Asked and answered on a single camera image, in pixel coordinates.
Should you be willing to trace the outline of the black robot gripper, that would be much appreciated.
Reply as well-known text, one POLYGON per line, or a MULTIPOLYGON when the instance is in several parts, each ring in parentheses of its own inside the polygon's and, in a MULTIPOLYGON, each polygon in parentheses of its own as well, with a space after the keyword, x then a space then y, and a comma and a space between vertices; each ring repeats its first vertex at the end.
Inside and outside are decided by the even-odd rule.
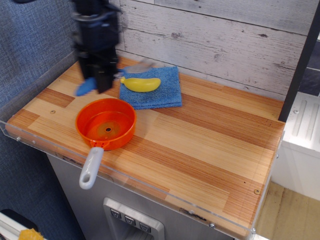
POLYGON ((113 87, 119 43, 120 9, 108 0, 74 0, 73 20, 77 31, 72 34, 78 62, 85 80, 95 79, 100 94, 113 87))

